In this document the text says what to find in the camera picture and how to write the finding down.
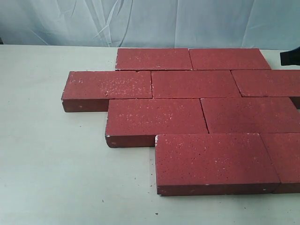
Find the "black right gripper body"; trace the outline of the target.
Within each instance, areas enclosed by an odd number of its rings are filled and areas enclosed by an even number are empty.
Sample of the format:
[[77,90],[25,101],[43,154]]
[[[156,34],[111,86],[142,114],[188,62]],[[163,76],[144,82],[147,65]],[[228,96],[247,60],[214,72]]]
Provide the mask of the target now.
[[300,47],[280,53],[281,66],[300,65]]

